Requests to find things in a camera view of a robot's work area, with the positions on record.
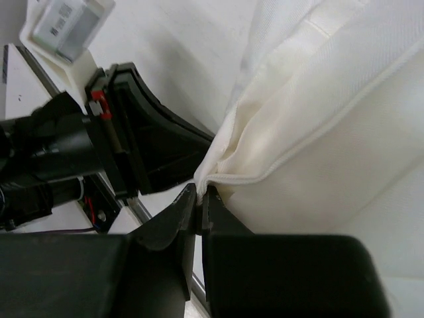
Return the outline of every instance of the black plastic housing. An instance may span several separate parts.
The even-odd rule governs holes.
[[[99,69],[86,93],[87,112],[102,124],[114,152],[105,171],[118,199],[164,191],[193,177],[213,138],[163,106],[134,64]]]
[[[10,148],[0,170],[5,191],[88,176],[103,169],[107,139],[98,123],[85,116],[67,93],[61,93],[31,116],[0,122]]]
[[[203,270],[212,317],[388,318],[371,256],[340,235],[254,235],[217,190],[203,198]]]
[[[190,299],[195,186],[130,235],[0,235],[9,317],[183,318]]]
[[[84,213],[98,233],[107,233],[121,211],[121,205],[98,175],[83,179],[84,195],[79,200]]]
[[[0,229],[12,231],[27,222],[51,215],[52,208],[78,200],[82,191],[78,179],[9,191],[0,188]]]

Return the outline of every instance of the white cloth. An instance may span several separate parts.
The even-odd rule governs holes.
[[[256,233],[359,238],[394,317],[424,310],[423,45],[422,0],[264,0],[195,174]]]

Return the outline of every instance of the white wall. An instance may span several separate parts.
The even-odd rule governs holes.
[[[20,44],[21,30],[27,12],[27,0],[0,0],[0,70],[3,70],[3,47]],[[0,118],[5,116],[6,85],[0,80]]]

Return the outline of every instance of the black cylinder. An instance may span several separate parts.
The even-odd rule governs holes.
[[[9,156],[0,173],[3,190],[24,189],[102,171],[87,133],[93,124],[89,117],[74,113],[25,131],[32,128],[24,125],[29,119],[23,117],[14,125],[7,125],[10,131],[5,136],[9,136],[15,153]]]
[[[43,184],[26,189],[0,187],[0,229],[11,231],[27,222],[50,215],[53,207],[78,200],[83,184],[78,179]]]

